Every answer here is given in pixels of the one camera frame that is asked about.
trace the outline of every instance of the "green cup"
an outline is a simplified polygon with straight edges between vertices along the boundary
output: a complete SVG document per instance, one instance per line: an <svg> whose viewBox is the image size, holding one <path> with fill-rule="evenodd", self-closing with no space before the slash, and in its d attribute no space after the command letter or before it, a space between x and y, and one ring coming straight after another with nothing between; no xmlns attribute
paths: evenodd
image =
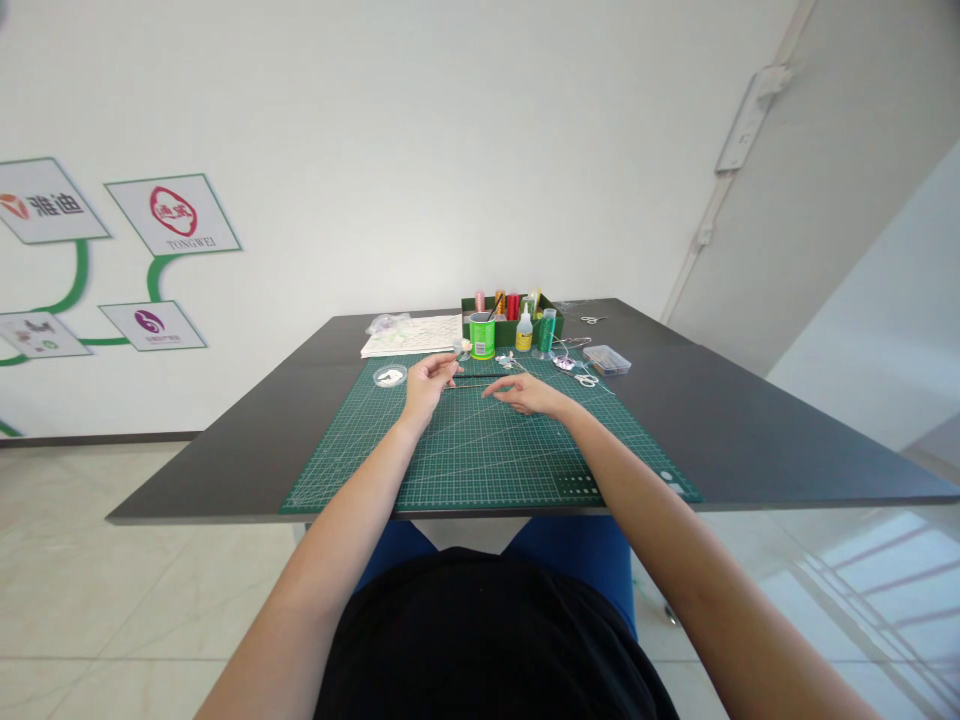
<svg viewBox="0 0 960 720"><path fill-rule="evenodd" d="M490 313L474 313L470 316L470 342L473 350L470 355L475 360L489 360L497 353L495 341L496 327L493 317L487 320Z"/></svg>

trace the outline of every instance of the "plastic box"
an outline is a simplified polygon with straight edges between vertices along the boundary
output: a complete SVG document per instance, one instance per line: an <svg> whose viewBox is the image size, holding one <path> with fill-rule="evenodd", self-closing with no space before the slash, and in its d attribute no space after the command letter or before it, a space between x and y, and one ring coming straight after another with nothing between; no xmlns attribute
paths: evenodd
<svg viewBox="0 0 960 720"><path fill-rule="evenodd" d="M609 345L594 345L583 349L587 363L601 375L626 375L632 363Z"/></svg>

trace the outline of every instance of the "black shirt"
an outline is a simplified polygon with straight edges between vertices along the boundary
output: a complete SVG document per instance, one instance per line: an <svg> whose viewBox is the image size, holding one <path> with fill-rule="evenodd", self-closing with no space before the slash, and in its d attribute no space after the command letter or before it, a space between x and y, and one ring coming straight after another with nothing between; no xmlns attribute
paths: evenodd
<svg viewBox="0 0 960 720"><path fill-rule="evenodd" d="M347 604L317 718L676 718L623 618L592 588L451 548Z"/></svg>

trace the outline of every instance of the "cutting mat grid lines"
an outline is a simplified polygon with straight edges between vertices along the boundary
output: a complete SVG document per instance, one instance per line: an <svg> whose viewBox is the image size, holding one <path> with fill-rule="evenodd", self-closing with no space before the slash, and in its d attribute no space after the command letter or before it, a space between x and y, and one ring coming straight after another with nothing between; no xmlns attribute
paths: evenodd
<svg viewBox="0 0 960 720"><path fill-rule="evenodd" d="M498 348L498 354L509 348ZM576 352L571 355L580 359ZM281 514L322 510L377 446L403 410L406 384L380 388L373 373L385 364L410 367L423 355L371 358L340 406ZM588 408L687 502L703 496L604 385L584 388L552 364L521 358L541 380ZM467 360L465 373L499 372L492 361ZM485 381L464 381L484 384ZM525 416L482 387L444 390L410 461L395 510L512 507L603 507L590 469L566 429L544 415Z"/></svg>

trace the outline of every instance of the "logo sign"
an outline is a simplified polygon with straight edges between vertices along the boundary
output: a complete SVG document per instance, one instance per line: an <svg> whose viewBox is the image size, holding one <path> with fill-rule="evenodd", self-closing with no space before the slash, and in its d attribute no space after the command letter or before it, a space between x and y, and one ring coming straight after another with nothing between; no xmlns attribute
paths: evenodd
<svg viewBox="0 0 960 720"><path fill-rule="evenodd" d="M0 220L28 245L110 237L53 158L0 163Z"/></svg>
<svg viewBox="0 0 960 720"><path fill-rule="evenodd" d="M23 200L18 198L16 195L10 195L9 193L0 195L0 206L12 212L21 220L30 219L30 211L27 210L27 206L23 204Z"/></svg>
<svg viewBox="0 0 960 720"><path fill-rule="evenodd" d="M197 211L173 190L155 187L150 193L150 210L161 225L177 235L190 237L197 230Z"/></svg>
<svg viewBox="0 0 960 720"><path fill-rule="evenodd" d="M163 324L163 320L149 310L137 310L133 314L133 319L147 332L159 333L161 330L167 329Z"/></svg>
<svg viewBox="0 0 960 720"><path fill-rule="evenodd" d="M107 183L154 255L240 250L206 175Z"/></svg>
<svg viewBox="0 0 960 720"><path fill-rule="evenodd" d="M206 347L173 300L158 303L101 305L100 310L137 350L184 350Z"/></svg>
<svg viewBox="0 0 960 720"><path fill-rule="evenodd" d="M0 315L0 337L28 358L90 355L90 351L51 313Z"/></svg>

